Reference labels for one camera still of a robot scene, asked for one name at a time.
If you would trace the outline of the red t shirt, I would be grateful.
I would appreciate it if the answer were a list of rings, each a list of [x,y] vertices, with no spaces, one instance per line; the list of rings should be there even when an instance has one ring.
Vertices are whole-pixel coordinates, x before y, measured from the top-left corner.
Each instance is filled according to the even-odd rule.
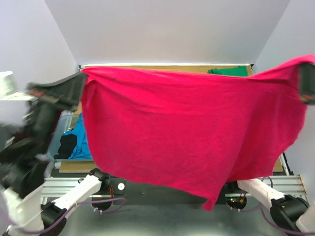
[[[206,199],[225,183],[265,177],[297,139],[307,106],[299,66],[314,55],[249,77],[88,67],[83,122],[99,169],[132,182]]]

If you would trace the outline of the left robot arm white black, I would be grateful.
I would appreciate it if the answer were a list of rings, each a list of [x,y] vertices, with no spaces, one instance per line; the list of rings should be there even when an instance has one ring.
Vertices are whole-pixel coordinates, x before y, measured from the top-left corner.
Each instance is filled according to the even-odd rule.
[[[77,72],[53,83],[30,83],[26,92],[19,92],[11,71],[0,75],[1,99],[25,100],[30,106],[24,126],[0,153],[0,183],[10,220],[7,236],[57,236],[76,207],[110,188],[109,175],[96,168],[60,198],[41,202],[49,161],[38,156],[47,152],[61,113],[77,109],[86,77]]]

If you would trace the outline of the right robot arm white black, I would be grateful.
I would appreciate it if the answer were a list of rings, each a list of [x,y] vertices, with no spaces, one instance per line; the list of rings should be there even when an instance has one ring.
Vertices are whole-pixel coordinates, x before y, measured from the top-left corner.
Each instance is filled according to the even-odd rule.
[[[307,105],[315,104],[315,64],[303,63],[299,66],[300,100]],[[240,189],[259,201],[259,209],[271,226],[290,236],[313,236],[315,234],[315,205],[308,204],[302,198],[286,195],[273,188],[263,180],[243,180],[233,175],[226,180],[227,188],[232,192]]]

